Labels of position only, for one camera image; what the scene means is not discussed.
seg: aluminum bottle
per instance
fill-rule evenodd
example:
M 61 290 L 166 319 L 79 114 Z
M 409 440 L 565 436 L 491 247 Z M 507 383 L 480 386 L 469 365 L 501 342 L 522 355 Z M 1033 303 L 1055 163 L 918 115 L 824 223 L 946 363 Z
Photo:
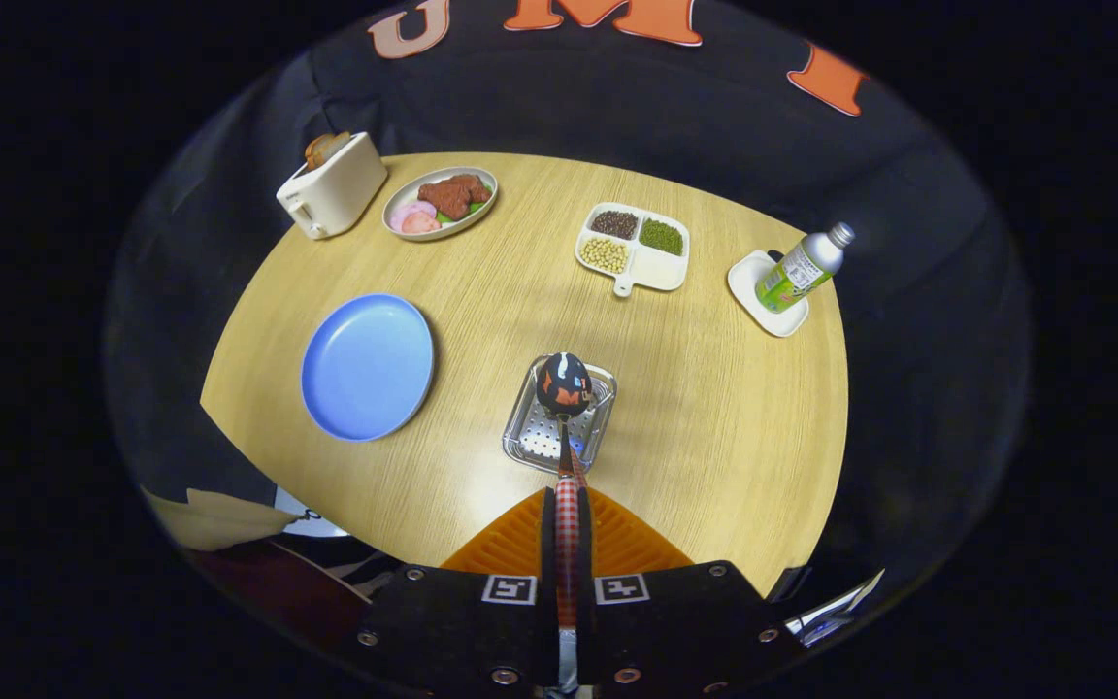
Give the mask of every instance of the aluminum bottle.
M 771 313 L 784 313 L 815 291 L 843 265 L 843 248 L 856 237 L 837 223 L 828 233 L 812 233 L 796 244 L 758 286 L 758 301 Z

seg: stainless steel tray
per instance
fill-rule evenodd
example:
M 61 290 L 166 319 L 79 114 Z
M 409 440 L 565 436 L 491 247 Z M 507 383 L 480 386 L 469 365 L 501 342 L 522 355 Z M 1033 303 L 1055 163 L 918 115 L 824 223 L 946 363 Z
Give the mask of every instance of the stainless steel tray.
M 524 384 L 515 397 L 515 406 L 503 431 L 503 452 L 512 460 L 542 472 L 559 472 L 559 422 L 547 417 L 546 408 L 538 403 L 537 371 L 550 355 L 533 360 L 533 366 L 524 375 Z M 585 365 L 594 384 L 594 402 L 589 408 L 568 422 L 568 438 L 571 441 L 574 460 L 586 470 L 598 455 L 598 445 L 607 434 L 607 422 L 612 419 L 615 404 L 615 377 L 612 372 L 593 365 Z

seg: green label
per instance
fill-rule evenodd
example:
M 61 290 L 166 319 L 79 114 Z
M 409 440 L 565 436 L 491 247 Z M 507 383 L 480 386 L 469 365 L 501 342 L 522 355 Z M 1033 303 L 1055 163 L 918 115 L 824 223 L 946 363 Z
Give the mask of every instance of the green label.
M 805 284 L 805 286 L 796 287 L 793 280 L 788 278 L 788 273 L 781 270 L 781 266 L 784 265 L 776 265 L 776 268 L 767 277 L 762 278 L 761 282 L 758 282 L 757 287 L 754 287 L 754 291 L 758 295 L 758 302 L 767 306 L 767 310 L 771 313 L 784 313 L 784 311 L 796 304 L 796 301 L 807 296 L 808 292 L 815 291 L 819 284 L 831 278 L 830 274 L 822 273 L 819 277 Z

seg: white plate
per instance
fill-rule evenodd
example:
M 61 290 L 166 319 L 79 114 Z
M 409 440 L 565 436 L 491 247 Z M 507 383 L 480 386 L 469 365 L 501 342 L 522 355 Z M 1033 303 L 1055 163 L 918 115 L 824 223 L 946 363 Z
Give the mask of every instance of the white plate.
M 481 178 L 485 185 L 489 185 L 491 193 L 489 193 L 489 199 L 482 208 L 474 212 L 468 214 L 468 216 L 461 218 L 458 221 L 449 223 L 448 225 L 443 225 L 438 230 L 432 230 L 430 233 L 421 233 L 417 235 L 407 235 L 398 230 L 392 229 L 390 226 L 391 211 L 395 211 L 396 207 L 402 207 L 404 204 L 416 202 L 417 191 L 421 190 L 421 185 L 434 185 L 436 181 L 443 181 L 448 177 L 457 176 L 457 173 L 474 173 Z M 448 235 L 454 235 L 461 230 L 465 230 L 466 227 L 477 223 L 479 218 L 485 216 L 485 211 L 489 211 L 493 207 L 498 199 L 498 179 L 490 173 L 490 171 L 483 171 L 481 168 L 443 168 L 440 171 L 434 171 L 432 173 L 424 173 L 421 177 L 414 179 L 404 187 L 400 187 L 395 195 L 391 195 L 390 199 L 386 200 L 386 207 L 382 207 L 382 225 L 386 229 L 400 236 L 404 239 L 413 239 L 414 242 L 421 242 L 421 239 L 438 239 L 446 238 Z
M 623 239 L 616 238 L 614 235 L 606 235 L 603 233 L 595 232 L 589 227 L 594 223 L 594 218 L 601 214 L 603 211 L 626 211 L 633 214 L 637 217 L 636 229 L 633 232 L 633 238 Z M 639 243 L 641 238 L 641 226 L 644 226 L 644 220 L 646 218 L 653 218 L 659 223 L 665 223 L 674 227 L 675 230 L 680 232 L 680 238 L 684 242 L 683 255 L 672 255 L 671 253 L 664 253 L 662 251 L 655 251 L 648 245 L 643 245 Z M 609 273 L 601 267 L 595 267 L 590 265 L 589 262 L 582 261 L 580 257 L 580 247 L 589 238 L 604 238 L 612 239 L 612 242 L 624 245 L 628 248 L 628 261 L 624 265 L 624 271 L 620 274 Z M 585 217 L 585 226 L 581 226 L 580 233 L 577 235 L 577 247 L 574 253 L 576 253 L 577 262 L 581 265 L 594 270 L 595 273 L 600 273 L 613 277 L 615 280 L 615 291 L 616 296 L 626 297 L 631 292 L 633 292 L 634 284 L 639 284 L 639 286 L 648 286 L 650 289 L 657 289 L 657 291 L 675 291 L 680 289 L 680 284 L 684 283 L 684 277 L 688 275 L 688 256 L 691 251 L 691 245 L 689 245 L 688 227 L 675 218 L 662 216 L 662 214 L 656 214 L 653 211 L 647 211 L 646 209 L 638 209 L 636 207 L 629 207 L 627 204 L 617 202 L 603 202 L 595 205 L 595 207 L 589 211 L 589 216 Z M 644 275 L 643 266 L 647 262 L 653 262 L 657 267 L 659 273 L 656 275 Z M 637 266 L 636 273 L 634 274 L 634 265 Z
M 754 320 L 758 321 L 762 330 L 775 337 L 788 337 L 796 332 L 796 328 L 802 327 L 802 323 L 808 318 L 808 297 L 803 297 L 784 313 L 768 311 L 767 306 L 758 301 L 754 286 L 757 286 L 762 277 L 770 274 L 773 268 L 776 268 L 776 262 L 771 261 L 770 255 L 762 251 L 754 251 L 746 258 L 732 265 L 731 270 L 728 270 L 727 286 L 731 289 L 732 296 L 736 296 L 745 310 L 754 315 Z

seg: table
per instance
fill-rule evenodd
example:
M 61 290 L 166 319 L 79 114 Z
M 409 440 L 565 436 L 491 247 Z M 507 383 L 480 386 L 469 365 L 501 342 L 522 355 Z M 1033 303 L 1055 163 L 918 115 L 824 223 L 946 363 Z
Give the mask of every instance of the table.
M 802 233 L 719 196 L 622 169 L 509 153 L 385 158 L 389 177 L 350 232 L 284 234 L 231 311 L 201 406 L 272 481 L 364 542 L 436 566 L 555 476 L 510 460 L 502 434 L 539 355 L 568 350 L 618 381 L 589 473 L 598 489 L 693 560 L 727 558 L 759 593 L 804 565 L 835 495 L 847 362 L 835 285 L 779 340 L 728 291 L 755 248 Z M 489 169 L 500 199 L 446 239 L 399 239 L 381 207 L 408 181 Z M 572 255 L 598 202 L 678 218 L 692 235 L 678 291 L 612 292 Z M 305 412 L 299 370 L 319 324 L 370 292 L 407 297 L 430 323 L 436 370 L 409 424 L 370 443 L 330 437 Z

